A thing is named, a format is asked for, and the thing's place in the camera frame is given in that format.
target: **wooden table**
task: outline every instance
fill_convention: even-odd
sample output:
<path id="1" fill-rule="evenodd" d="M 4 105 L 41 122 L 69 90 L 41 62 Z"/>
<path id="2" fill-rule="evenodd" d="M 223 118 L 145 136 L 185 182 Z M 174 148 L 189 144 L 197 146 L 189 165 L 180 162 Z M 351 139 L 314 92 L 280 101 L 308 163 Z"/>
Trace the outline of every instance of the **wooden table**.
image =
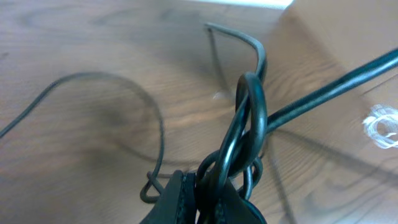
<path id="1" fill-rule="evenodd" d="M 269 113 L 346 72 L 291 9 L 178 0 L 0 6 L 0 127 L 57 78 L 118 74 L 159 104 L 164 173 L 196 169 L 220 146 L 234 114 L 213 70 L 204 22 L 239 29 L 264 44 Z M 255 54 L 236 40 L 217 35 L 216 41 L 234 90 L 238 77 L 254 70 Z M 366 94 L 353 90 L 274 132 L 251 198 L 269 223 L 289 223 L 270 159 L 297 223 L 398 219 L 398 153 L 364 135 L 370 106 Z M 139 191 L 158 147 L 154 109 L 134 91 L 109 80 L 60 86 L 0 141 L 0 222 L 139 223 L 152 207 L 140 201 Z"/>

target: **wooden surface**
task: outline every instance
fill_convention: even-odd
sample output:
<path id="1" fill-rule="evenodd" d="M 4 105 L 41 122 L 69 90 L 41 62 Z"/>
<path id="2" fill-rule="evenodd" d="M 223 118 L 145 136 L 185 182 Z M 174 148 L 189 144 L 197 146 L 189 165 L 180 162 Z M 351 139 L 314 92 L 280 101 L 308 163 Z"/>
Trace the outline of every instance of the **wooden surface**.
<path id="1" fill-rule="evenodd" d="M 264 44 L 269 113 L 346 72 L 294 5 L 283 12 L 177 0 L 0 4 L 0 127 L 64 75 L 122 75 L 148 91 L 164 115 L 164 173 L 196 169 L 220 146 L 233 117 L 204 22 Z M 217 44 L 234 89 L 240 74 L 254 69 L 255 55 L 218 35 Z M 353 90 L 269 138 L 267 158 L 278 164 L 297 223 L 396 223 L 398 152 L 377 148 L 361 124 L 372 106 L 368 97 L 389 94 L 383 85 L 396 80 L 366 93 Z M 139 191 L 159 146 L 153 110 L 109 80 L 74 81 L 54 91 L 0 141 L 0 222 L 139 223 L 152 207 Z M 289 223 L 267 158 L 251 200 L 269 223 Z"/>

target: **white coil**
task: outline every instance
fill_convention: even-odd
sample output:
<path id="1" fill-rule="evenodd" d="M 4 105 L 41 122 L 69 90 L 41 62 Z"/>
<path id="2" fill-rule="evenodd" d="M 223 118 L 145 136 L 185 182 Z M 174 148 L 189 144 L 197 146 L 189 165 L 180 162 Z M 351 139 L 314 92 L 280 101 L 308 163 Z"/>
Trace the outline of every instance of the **white coil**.
<path id="1" fill-rule="evenodd" d="M 371 113 L 363 121 L 365 133 L 382 149 L 398 147 L 398 110 L 387 105 L 374 105 Z M 384 125 L 384 133 L 379 133 L 379 123 Z"/>

